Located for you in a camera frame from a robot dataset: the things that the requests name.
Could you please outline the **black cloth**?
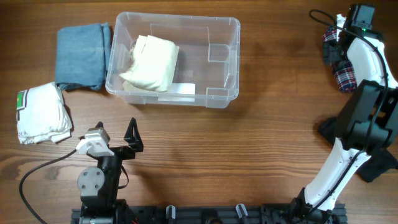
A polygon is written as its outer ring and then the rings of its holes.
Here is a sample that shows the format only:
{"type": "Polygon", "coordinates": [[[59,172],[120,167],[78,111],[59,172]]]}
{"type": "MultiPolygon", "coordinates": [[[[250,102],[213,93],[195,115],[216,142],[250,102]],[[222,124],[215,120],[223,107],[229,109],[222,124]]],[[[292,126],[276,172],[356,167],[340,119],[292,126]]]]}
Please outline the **black cloth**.
{"type": "MultiPolygon", "coordinates": [[[[331,145],[335,143],[335,126],[336,117],[328,118],[318,126],[318,133],[331,145]]],[[[365,162],[356,173],[362,180],[370,183],[389,169],[397,169],[397,159],[387,149],[381,149],[374,152],[370,160],[365,162]]]]}

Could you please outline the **red blue plaid cloth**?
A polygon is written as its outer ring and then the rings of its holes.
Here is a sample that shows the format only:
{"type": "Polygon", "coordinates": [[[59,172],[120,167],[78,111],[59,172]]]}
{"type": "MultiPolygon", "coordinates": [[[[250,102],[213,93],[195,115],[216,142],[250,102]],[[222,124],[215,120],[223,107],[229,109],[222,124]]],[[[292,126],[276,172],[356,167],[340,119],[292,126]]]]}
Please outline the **red blue plaid cloth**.
{"type": "Polygon", "coordinates": [[[337,30],[331,26],[328,26],[322,37],[323,41],[323,61],[326,65],[329,65],[335,78],[338,90],[342,93],[349,93],[355,91],[357,88],[356,77],[352,63],[349,60],[338,59],[332,62],[329,59],[330,53],[326,53],[326,47],[335,47],[337,41],[337,30]]]}

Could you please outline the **cream cloth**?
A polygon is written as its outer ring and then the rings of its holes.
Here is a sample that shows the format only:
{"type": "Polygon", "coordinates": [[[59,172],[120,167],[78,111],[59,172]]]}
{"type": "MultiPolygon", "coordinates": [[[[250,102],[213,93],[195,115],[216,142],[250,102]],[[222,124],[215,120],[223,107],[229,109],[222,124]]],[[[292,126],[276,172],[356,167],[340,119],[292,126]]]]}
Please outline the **cream cloth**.
{"type": "Polygon", "coordinates": [[[170,40],[140,35],[130,50],[132,65],[119,76],[141,90],[166,92],[174,79],[179,49],[170,40]]]}

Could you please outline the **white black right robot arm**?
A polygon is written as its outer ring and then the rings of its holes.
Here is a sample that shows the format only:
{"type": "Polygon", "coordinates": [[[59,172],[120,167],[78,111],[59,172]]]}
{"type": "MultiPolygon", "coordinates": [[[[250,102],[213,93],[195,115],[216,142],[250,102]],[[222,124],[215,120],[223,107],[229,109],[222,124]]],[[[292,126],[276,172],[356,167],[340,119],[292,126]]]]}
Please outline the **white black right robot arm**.
{"type": "Polygon", "coordinates": [[[331,18],[323,35],[323,61],[338,88],[351,93],[338,116],[319,126],[333,148],[317,176],[280,211],[288,223],[341,223],[336,199],[353,175],[372,182],[397,159],[388,147],[397,137],[397,81],[384,55],[384,40],[373,30],[375,8],[352,4],[331,18]]]}

